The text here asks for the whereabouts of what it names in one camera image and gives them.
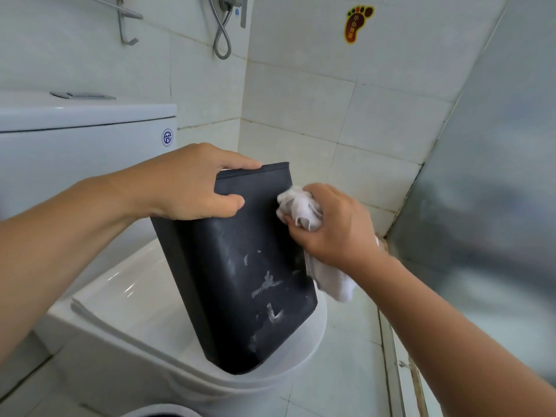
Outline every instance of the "white toilet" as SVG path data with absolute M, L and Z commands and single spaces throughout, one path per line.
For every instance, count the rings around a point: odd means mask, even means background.
M 0 92 L 0 219 L 78 180 L 174 149 L 175 116 L 173 104 Z M 321 342 L 326 302 L 317 296 L 315 312 L 261 366 L 223 372 L 205 359 L 150 220 L 141 220 L 35 330 L 75 399 L 100 413 L 256 416 Z

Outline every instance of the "hand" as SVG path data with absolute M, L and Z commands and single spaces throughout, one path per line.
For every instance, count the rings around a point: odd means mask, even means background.
M 194 143 L 106 177 L 136 218 L 226 218 L 235 215 L 245 200 L 239 195 L 215 194 L 216 175 L 224 168 L 257 169 L 261 165 L 209 143 Z
M 369 211 L 358 201 L 329 184 L 310 184 L 310 192 L 323 209 L 323 225 L 309 232 L 288 217 L 291 237 L 311 256 L 353 275 L 369 256 L 381 254 Z

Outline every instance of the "shower faucet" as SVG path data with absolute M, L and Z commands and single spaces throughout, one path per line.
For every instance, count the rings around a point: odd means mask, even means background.
M 247 0 L 219 0 L 220 8 L 226 13 L 226 17 L 224 20 L 220 20 L 218 12 L 214 6 L 214 1 L 208 0 L 210 4 L 210 8 L 212 10 L 212 14 L 218 23 L 218 30 L 216 31 L 216 36 L 214 38 L 214 44 L 212 45 L 212 49 L 214 50 L 214 54 L 220 58 L 220 60 L 227 59 L 230 55 L 232 55 L 232 43 L 230 41 L 230 37 L 226 32 L 226 24 L 230 17 L 232 16 L 232 11 L 234 7 L 241 7 L 241 22 L 240 25 L 242 28 L 247 27 Z M 226 51 L 225 55 L 220 54 L 218 49 L 218 41 L 220 40 L 220 36 L 224 34 L 224 39 L 226 39 L 226 44 L 228 46 L 228 51 Z

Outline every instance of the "person's left hand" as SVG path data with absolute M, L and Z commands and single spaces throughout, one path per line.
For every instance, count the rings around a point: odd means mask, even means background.
M 226 218 L 235 215 L 245 201 L 239 195 L 215 194 L 216 175 L 224 168 L 257 169 L 261 165 L 209 143 L 194 143 L 105 177 L 135 218 Z

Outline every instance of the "towel rack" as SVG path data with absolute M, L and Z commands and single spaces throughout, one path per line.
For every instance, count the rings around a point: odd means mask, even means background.
M 124 45 L 135 45 L 139 42 L 139 40 L 137 38 L 132 39 L 131 41 L 128 41 L 125 37 L 125 30 L 124 30 L 124 25 L 123 25 L 123 19 L 124 18 L 130 18 L 130 19 L 138 19 L 138 20 L 143 20 L 143 15 L 134 12 L 133 10 L 129 10 L 125 7 L 123 7 L 123 0 L 116 0 L 116 3 L 111 3 L 110 1 L 106 1 L 106 0 L 93 0 L 96 1 L 98 3 L 104 4 L 105 6 L 108 6 L 110 8 L 115 9 L 118 12 L 118 26 L 120 27 L 120 40 L 122 41 L 122 44 Z

